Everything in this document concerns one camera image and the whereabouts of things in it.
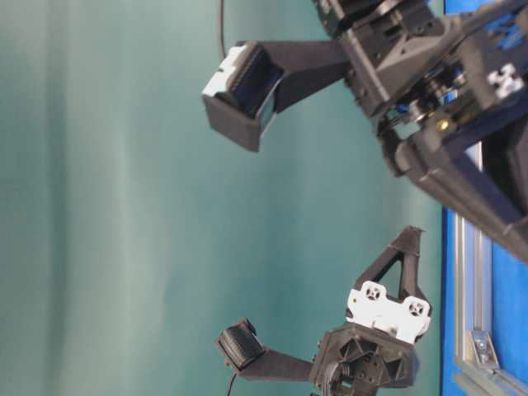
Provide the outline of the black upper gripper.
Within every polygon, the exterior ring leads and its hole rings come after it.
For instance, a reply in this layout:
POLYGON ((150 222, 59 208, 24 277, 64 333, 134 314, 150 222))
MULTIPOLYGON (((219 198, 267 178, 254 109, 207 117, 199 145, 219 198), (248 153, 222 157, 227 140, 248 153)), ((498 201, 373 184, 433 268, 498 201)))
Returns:
POLYGON ((527 261, 527 215, 468 154, 431 150, 418 131, 481 121, 491 135, 527 131, 527 4, 492 1, 436 16, 425 1, 317 1, 318 17, 344 50, 347 81, 381 136, 393 174, 407 177, 517 259, 527 261))

